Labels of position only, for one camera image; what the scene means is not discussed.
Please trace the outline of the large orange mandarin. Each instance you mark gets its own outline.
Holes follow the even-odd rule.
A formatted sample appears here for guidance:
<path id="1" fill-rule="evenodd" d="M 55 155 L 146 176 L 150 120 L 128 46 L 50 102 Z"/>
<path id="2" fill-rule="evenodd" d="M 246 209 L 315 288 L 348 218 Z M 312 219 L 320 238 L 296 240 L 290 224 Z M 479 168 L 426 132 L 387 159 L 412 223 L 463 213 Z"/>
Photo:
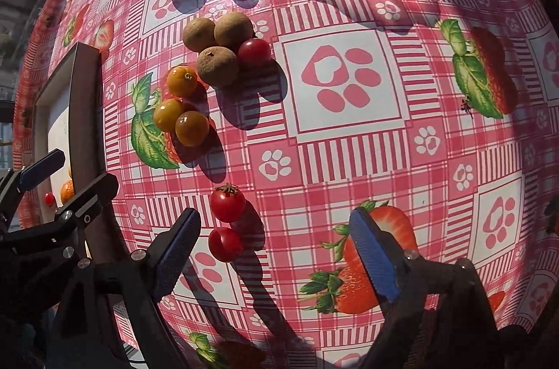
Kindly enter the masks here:
<path id="1" fill-rule="evenodd" d="M 72 180 L 63 183 L 60 190 L 61 204 L 65 205 L 75 196 L 75 189 Z"/>

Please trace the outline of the red cherry tomato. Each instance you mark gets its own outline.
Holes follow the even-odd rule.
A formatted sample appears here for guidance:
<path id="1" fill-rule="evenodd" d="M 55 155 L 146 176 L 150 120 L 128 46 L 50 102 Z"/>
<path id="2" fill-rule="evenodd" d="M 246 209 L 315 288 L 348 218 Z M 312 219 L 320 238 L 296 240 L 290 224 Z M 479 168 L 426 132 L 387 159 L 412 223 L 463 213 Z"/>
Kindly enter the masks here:
<path id="1" fill-rule="evenodd" d="M 225 184 L 217 186 L 209 197 L 210 211 L 216 219 L 223 222 L 234 222 L 242 218 L 246 200 L 238 186 Z"/>
<path id="2" fill-rule="evenodd" d="M 55 196 L 51 192 L 47 192 L 44 194 L 44 203 L 47 206 L 53 206 L 56 203 Z"/>
<path id="3" fill-rule="evenodd" d="M 209 234 L 209 250 L 219 261 L 235 261 L 245 250 L 240 235 L 231 228 L 217 227 Z"/>
<path id="4" fill-rule="evenodd" d="M 271 47 L 265 40 L 249 39 L 239 47 L 238 59 L 245 66 L 264 66 L 271 60 Z"/>

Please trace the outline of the shallow cardboard box tray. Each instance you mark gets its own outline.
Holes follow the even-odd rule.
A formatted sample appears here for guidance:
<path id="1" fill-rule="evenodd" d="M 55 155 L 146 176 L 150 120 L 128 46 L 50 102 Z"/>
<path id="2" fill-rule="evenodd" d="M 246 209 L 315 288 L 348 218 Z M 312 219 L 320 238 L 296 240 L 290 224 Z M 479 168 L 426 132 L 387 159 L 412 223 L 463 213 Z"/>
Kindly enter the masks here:
<path id="1" fill-rule="evenodd" d="M 37 187 L 42 223 L 52 221 L 61 208 L 60 190 L 72 180 L 80 191 L 105 171 L 101 141 L 100 51 L 77 43 L 58 62 L 33 103 L 32 158 L 39 160 L 54 149 L 64 152 L 65 163 Z M 44 203 L 51 192 L 53 206 Z"/>

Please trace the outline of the yellow cherry tomato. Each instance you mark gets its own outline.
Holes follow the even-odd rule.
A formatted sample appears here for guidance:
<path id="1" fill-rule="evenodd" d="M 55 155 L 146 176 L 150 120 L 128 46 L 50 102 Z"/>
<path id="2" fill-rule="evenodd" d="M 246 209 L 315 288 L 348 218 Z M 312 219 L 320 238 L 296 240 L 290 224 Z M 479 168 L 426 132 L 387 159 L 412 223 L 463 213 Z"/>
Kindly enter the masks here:
<path id="1" fill-rule="evenodd" d="M 184 103 L 178 99 L 170 98 L 161 102 L 153 111 L 154 125 L 164 133 L 175 130 L 177 119 L 184 113 Z"/>
<path id="2" fill-rule="evenodd" d="M 185 147 L 200 146 L 209 134 L 209 120 L 197 111 L 186 111 L 175 123 L 175 135 Z"/>

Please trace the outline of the orange cherry tomato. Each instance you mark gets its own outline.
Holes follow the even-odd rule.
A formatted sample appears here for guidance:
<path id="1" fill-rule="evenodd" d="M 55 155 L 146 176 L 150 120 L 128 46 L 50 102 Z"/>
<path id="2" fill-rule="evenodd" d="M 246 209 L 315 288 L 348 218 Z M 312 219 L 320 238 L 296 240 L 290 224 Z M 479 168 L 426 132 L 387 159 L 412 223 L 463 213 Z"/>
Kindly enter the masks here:
<path id="1" fill-rule="evenodd" d="M 167 76 L 169 92 L 178 98 L 188 98 L 196 89 L 198 76 L 191 66 L 176 66 Z"/>

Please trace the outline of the brown longan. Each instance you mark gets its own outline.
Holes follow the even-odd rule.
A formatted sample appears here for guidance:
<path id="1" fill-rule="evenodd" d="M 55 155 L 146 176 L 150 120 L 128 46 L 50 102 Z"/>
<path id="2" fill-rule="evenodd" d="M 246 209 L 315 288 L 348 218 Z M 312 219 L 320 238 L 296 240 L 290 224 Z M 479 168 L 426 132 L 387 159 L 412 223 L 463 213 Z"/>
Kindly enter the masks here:
<path id="1" fill-rule="evenodd" d="M 243 13 L 230 12 L 215 22 L 214 38 L 219 46 L 238 50 L 245 41 L 253 37 L 252 22 Z"/>
<path id="2" fill-rule="evenodd" d="M 237 56 L 227 47 L 208 47 L 197 57 L 197 74 L 203 82 L 214 88 L 232 85 L 239 75 Z"/>
<path id="3" fill-rule="evenodd" d="M 198 17 L 187 23 L 183 30 L 185 47 L 194 52 L 202 52 L 208 47 L 215 46 L 215 23 L 208 18 Z"/>

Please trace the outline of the pink checkered strawberry tablecloth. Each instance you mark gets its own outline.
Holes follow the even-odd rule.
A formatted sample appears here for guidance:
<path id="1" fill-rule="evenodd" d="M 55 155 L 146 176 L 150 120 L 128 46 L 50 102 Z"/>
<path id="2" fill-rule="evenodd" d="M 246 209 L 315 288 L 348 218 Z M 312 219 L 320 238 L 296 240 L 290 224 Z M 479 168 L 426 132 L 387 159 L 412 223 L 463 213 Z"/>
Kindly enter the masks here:
<path id="1" fill-rule="evenodd" d="M 189 160 L 150 123 L 168 71 L 192 62 L 195 17 L 231 11 L 271 46 L 276 75 L 233 98 L 206 88 L 218 145 Z M 267 368 L 354 367 L 380 309 L 356 313 L 304 293 L 316 271 L 347 273 L 340 230 L 371 199 L 408 216 L 424 257 L 470 259 L 498 301 L 498 327 L 530 330 L 558 280 L 545 206 L 558 191 L 558 38 L 538 0 L 61 0 L 48 41 L 28 49 L 16 95 L 14 162 L 31 158 L 31 116 L 75 42 L 110 39 L 101 141 L 119 179 L 116 220 L 146 248 L 186 206 L 202 232 L 212 186 L 237 185 L 265 241 L 238 268 L 200 238 L 161 304 L 201 368 L 233 329 Z"/>

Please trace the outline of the red cherry tomato by longans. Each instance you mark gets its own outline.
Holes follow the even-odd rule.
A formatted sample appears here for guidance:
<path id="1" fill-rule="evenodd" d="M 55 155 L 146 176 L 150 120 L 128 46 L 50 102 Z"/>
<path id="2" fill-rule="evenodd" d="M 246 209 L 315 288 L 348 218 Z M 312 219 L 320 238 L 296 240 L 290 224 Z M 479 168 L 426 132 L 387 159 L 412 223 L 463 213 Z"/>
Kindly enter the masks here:
<path id="1" fill-rule="evenodd" d="M 239 47 L 238 59 L 245 66 L 264 66 L 271 60 L 271 47 L 265 40 L 249 39 Z"/>

